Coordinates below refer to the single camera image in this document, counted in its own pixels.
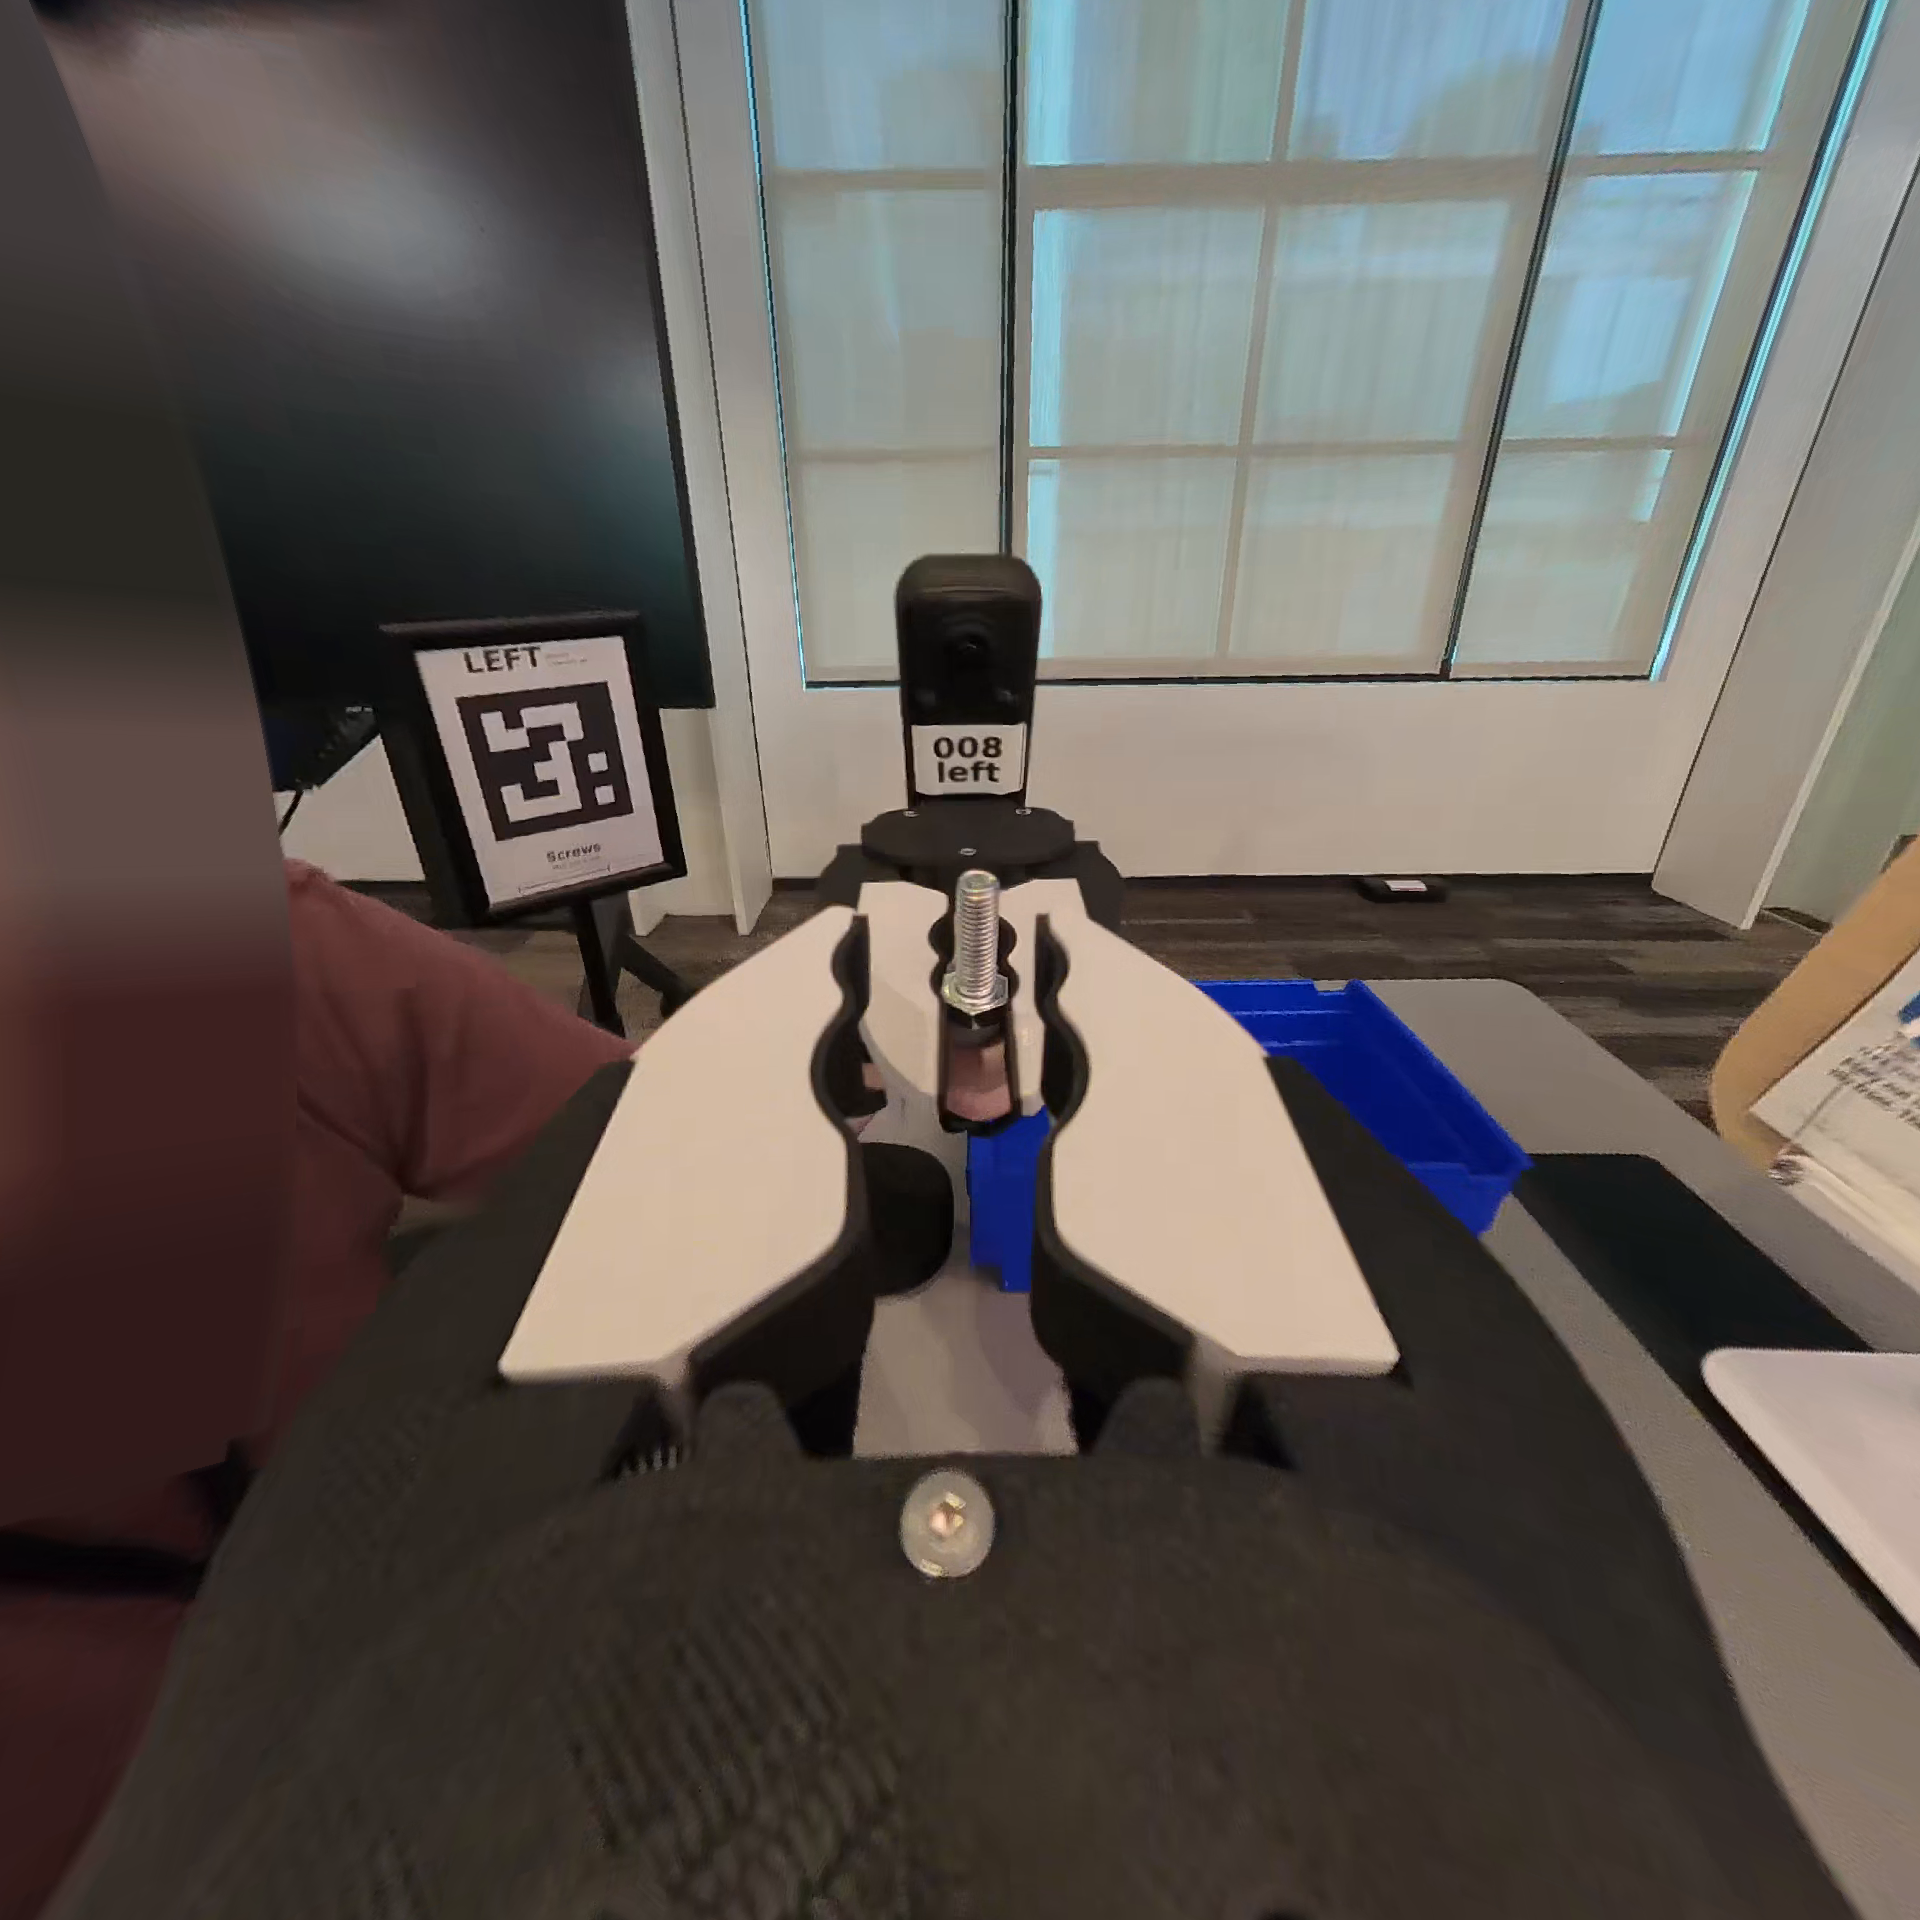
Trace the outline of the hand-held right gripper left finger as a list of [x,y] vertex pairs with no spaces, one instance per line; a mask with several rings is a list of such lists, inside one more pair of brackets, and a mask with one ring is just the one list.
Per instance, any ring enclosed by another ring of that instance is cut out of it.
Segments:
[[812,1394],[863,1355],[871,1218],[833,1063],[867,996],[869,925],[831,905],[641,1044],[499,1355],[505,1383]]

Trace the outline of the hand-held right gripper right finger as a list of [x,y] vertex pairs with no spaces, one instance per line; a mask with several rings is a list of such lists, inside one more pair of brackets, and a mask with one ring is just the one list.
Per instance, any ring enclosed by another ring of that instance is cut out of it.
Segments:
[[1263,1047],[1080,905],[1039,905],[1031,933],[1031,1329],[1071,1392],[1391,1376],[1402,1348]]

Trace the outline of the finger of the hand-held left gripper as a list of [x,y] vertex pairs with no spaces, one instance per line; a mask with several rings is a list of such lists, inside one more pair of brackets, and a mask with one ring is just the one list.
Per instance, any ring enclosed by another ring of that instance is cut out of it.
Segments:
[[909,880],[865,880],[856,914],[869,933],[869,996],[857,1034],[865,1080],[905,1119],[944,1119],[947,973],[939,937],[952,921],[949,895]]
[[1015,1120],[1071,1111],[1082,1063],[1058,1003],[1071,964],[1058,933],[1087,920],[1075,880],[1026,880],[1000,899],[1000,957],[1009,979],[1004,1067]]

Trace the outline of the silver hex bolt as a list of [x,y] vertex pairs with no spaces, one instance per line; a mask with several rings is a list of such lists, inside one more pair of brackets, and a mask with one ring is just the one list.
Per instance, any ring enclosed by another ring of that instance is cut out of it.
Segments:
[[[993,871],[967,868],[956,877],[952,895],[952,953],[944,971],[952,967],[964,971],[1000,969],[1009,973],[1001,956],[1001,883]],[[1004,1017],[970,1021],[949,1016],[952,1021],[970,1032],[994,1032],[1004,1026]]]

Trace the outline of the blue plastic bin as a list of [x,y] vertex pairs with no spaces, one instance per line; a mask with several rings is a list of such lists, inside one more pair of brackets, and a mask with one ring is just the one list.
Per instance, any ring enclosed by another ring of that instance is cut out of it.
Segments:
[[[1378,995],[1306,979],[1201,980],[1271,1059],[1293,1060],[1475,1235],[1487,1235],[1530,1156]],[[1004,1291],[1031,1288],[1044,1108],[967,1146],[967,1253]]]

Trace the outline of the black framed marker sign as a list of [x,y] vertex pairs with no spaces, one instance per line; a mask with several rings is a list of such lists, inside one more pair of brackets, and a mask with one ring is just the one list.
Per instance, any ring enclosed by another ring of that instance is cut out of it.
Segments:
[[676,1012],[693,988],[634,924],[635,891],[689,875],[641,617],[393,621],[377,661],[380,739],[444,921],[559,914],[593,1025],[624,1035],[626,976]]

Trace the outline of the black desk mat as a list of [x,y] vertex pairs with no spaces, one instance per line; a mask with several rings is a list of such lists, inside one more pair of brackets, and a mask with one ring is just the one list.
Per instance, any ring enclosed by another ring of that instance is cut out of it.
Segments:
[[1541,1156],[1520,1175],[1517,1200],[1665,1363],[1866,1352],[1859,1333],[1655,1159]]

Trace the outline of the large window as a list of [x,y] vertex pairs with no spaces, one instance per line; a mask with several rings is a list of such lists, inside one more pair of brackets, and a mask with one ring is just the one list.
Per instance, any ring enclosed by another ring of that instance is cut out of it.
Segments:
[[1889,5],[744,5],[800,671],[1671,659]]

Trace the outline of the wooden document stand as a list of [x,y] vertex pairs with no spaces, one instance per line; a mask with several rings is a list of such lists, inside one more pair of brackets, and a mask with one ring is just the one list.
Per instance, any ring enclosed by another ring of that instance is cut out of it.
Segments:
[[[1916,861],[1916,848],[1893,859],[1860,903],[1744,1021],[1715,1071],[1715,1125],[1768,1178],[1781,1138],[1753,1120],[1753,1104],[1908,964],[1916,964],[1917,992]],[[1799,1205],[1916,1296],[1916,1264],[1874,1242],[1860,1243],[1840,1223]],[[1703,1361],[1703,1380],[1815,1530],[1916,1632],[1916,1336],[1891,1352],[1717,1352]]]

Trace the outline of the printed paper sheet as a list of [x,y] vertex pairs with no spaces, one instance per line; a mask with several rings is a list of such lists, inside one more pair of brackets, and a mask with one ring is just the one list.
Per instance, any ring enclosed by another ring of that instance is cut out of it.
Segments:
[[1772,1183],[1860,1243],[1916,1264],[1916,964],[1791,1067],[1751,1116],[1781,1138]]

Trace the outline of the large black wall screen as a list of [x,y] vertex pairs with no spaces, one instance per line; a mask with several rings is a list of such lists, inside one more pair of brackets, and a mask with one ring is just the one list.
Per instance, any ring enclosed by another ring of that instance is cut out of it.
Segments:
[[635,612],[712,709],[628,12],[33,5],[132,253],[265,705],[404,621]]

